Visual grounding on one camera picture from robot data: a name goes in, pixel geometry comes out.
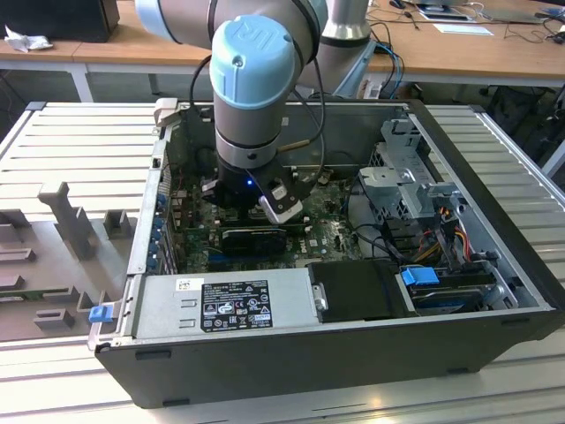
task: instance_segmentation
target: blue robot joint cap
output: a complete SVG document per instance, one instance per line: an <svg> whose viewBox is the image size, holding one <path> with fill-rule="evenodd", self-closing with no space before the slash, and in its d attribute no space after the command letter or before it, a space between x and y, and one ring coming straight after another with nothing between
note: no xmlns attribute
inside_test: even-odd
<svg viewBox="0 0 565 424"><path fill-rule="evenodd" d="M292 37L283 25L265 16L238 16L215 32L210 80L230 106L261 109L287 94L295 60Z"/></svg>

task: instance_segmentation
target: black plastic cover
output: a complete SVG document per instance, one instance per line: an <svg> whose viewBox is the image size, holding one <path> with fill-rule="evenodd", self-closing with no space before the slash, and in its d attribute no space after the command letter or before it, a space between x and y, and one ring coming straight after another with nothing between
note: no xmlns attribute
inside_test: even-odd
<svg viewBox="0 0 565 424"><path fill-rule="evenodd" d="M316 262L308 266L312 284L323 287L328 310L321 322L384 320L406 316L402 294L382 261Z"/></svg>

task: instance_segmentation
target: metal bracket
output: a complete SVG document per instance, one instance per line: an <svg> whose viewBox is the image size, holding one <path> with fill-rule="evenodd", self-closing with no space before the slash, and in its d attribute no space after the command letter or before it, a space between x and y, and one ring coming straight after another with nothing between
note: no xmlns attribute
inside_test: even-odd
<svg viewBox="0 0 565 424"><path fill-rule="evenodd" d="M179 112L180 108L178 105L178 99L163 98L157 100L153 111L155 126L157 126L157 128L163 128L167 125L180 121L181 117Z"/></svg>

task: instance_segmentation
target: ur logo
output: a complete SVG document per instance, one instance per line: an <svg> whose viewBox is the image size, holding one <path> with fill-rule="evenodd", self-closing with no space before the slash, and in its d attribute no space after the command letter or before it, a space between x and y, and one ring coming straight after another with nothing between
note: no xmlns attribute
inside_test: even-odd
<svg viewBox="0 0 565 424"><path fill-rule="evenodd" d="M264 50L271 44L275 33L265 28L253 27L250 22L245 21L239 26L235 35L243 42L254 44L257 50Z"/></svg>

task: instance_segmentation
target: desk leg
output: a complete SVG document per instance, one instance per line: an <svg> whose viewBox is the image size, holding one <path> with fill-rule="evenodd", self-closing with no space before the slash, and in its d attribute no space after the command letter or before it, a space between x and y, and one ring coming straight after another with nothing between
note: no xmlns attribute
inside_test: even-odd
<svg viewBox="0 0 565 424"><path fill-rule="evenodd" d="M459 86L457 87L457 91L456 93L453 95L453 97L451 98L451 100L455 103L460 103L461 102L461 98L463 97L463 95L465 94L465 90L467 89L467 84L459 84Z"/></svg>
<svg viewBox="0 0 565 424"><path fill-rule="evenodd" d="M81 102L94 102L90 86L88 85L88 70L83 64L76 64L70 70L74 86L77 88Z"/></svg>
<svg viewBox="0 0 565 424"><path fill-rule="evenodd" d="M154 73L149 74L149 86L151 87L151 94L152 95L159 95L161 91L159 91L159 81L157 81L157 75Z"/></svg>
<svg viewBox="0 0 565 424"><path fill-rule="evenodd" d="M547 159L546 164L541 170L544 171L548 177L552 178L563 163L565 163L565 140L561 142L557 150Z"/></svg>

